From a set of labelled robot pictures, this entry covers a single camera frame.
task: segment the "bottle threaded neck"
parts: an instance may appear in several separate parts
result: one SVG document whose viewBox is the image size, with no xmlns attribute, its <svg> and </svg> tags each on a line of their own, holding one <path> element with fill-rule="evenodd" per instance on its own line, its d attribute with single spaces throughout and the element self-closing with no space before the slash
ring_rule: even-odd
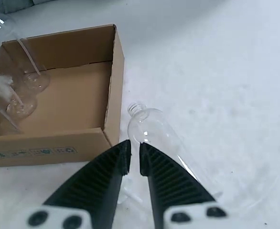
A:
<svg viewBox="0 0 280 229">
<path fill-rule="evenodd" d="M 146 109 L 146 106 L 142 103 L 136 102 L 129 105 L 127 111 L 131 117 L 133 117 L 136 113 L 143 111 Z"/>
</svg>

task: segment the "black screw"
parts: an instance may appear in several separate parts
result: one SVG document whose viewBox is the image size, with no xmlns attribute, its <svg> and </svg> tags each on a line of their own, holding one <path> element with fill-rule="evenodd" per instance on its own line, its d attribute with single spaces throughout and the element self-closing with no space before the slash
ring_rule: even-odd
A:
<svg viewBox="0 0 280 229">
<path fill-rule="evenodd" d="M 218 207 L 208 208 L 206 214 L 207 214 L 208 217 L 217 217 L 217 218 L 227 216 L 226 212 L 224 212 L 222 209 L 220 209 Z"/>
<path fill-rule="evenodd" d="M 171 221 L 176 223 L 184 223 L 191 221 L 191 218 L 184 212 L 178 212 L 172 215 Z"/>
<path fill-rule="evenodd" d="M 80 216 L 69 216 L 64 220 L 64 229 L 78 229 L 82 225 L 82 218 Z"/>
<path fill-rule="evenodd" d="M 28 224 L 32 227 L 37 227 L 42 225 L 48 218 L 48 213 L 46 211 L 37 211 L 32 214 L 28 220 Z"/>
</svg>

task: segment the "white table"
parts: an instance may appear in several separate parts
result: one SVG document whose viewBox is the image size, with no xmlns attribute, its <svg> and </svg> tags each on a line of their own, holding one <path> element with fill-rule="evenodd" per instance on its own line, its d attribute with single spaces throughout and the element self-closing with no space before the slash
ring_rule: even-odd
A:
<svg viewBox="0 0 280 229">
<path fill-rule="evenodd" d="M 117 25 L 126 57 L 121 140 L 127 106 L 141 100 L 164 111 L 203 167 L 217 159 L 225 174 L 222 163 L 234 157 L 280 158 L 280 1 L 58 0 L 12 16 L 25 36 Z M 0 222 L 41 204 L 83 165 L 0 168 Z M 135 225 L 133 211 L 120 206 L 114 228 Z M 280 228 L 280 177 L 244 217 L 254 228 Z"/>
</svg>

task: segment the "cardboard box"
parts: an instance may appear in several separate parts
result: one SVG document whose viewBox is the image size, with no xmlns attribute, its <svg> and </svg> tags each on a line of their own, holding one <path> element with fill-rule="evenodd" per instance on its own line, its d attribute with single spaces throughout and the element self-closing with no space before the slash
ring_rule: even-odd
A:
<svg viewBox="0 0 280 229">
<path fill-rule="evenodd" d="M 29 38 L 51 76 L 24 134 L 0 136 L 0 166 L 78 162 L 118 143 L 124 56 L 115 25 Z M 2 47 L 27 64 L 16 41 Z"/>
</svg>

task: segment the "cardboard box flap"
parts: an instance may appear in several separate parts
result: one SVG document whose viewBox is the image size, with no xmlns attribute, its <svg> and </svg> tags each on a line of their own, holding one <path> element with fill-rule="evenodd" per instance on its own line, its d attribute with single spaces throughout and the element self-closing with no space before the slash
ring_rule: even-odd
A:
<svg viewBox="0 0 280 229">
<path fill-rule="evenodd" d="M 109 147 L 100 128 L 45 136 L 3 136 L 0 166 L 90 161 Z"/>
<path fill-rule="evenodd" d="M 119 142 L 120 119 L 121 119 L 121 101 L 124 72 L 124 55 L 119 39 L 118 32 L 115 33 L 112 75 L 109 84 L 109 100 L 105 117 L 104 132 L 113 146 Z"/>
<path fill-rule="evenodd" d="M 31 54 L 46 69 L 69 68 L 89 63 L 112 61 L 115 26 L 59 32 L 28 38 Z M 5 42 L 3 47 L 13 60 L 23 63 L 23 70 L 33 71 L 25 52 L 17 41 Z"/>
</svg>

